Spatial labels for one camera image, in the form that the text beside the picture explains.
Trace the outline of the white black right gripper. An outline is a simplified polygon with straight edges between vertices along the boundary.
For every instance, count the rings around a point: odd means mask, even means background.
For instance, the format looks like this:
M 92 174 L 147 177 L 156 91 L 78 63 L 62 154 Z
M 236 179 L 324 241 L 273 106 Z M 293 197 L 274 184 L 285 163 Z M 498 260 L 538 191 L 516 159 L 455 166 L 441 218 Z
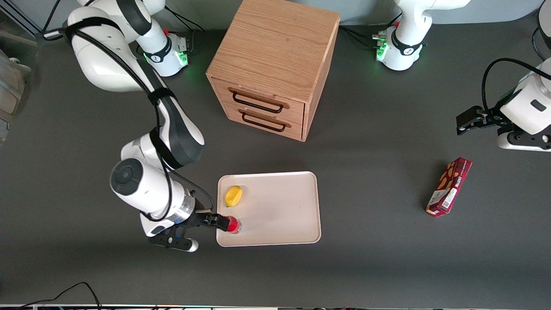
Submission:
M 193 211 L 176 211 L 158 222 L 148 220 L 141 214 L 140 222 L 152 245 L 185 252 L 195 252 L 199 246 L 198 241 L 185 237 L 188 229 L 208 228 L 227 232 L 229 227 L 229 219 L 225 216 L 197 214 Z

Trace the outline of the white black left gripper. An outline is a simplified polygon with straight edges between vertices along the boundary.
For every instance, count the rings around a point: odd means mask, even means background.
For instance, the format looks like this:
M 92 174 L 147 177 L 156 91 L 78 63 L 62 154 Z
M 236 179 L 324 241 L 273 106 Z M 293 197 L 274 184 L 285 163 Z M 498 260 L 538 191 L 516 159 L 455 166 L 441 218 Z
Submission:
M 469 114 L 460 114 L 456 117 L 457 136 L 464 135 L 474 129 L 497 128 L 498 147 L 509 150 L 550 152 L 551 128 L 530 135 L 520 129 L 512 130 L 512 123 L 502 117 L 498 108 L 483 108 L 475 105 L 468 110 Z

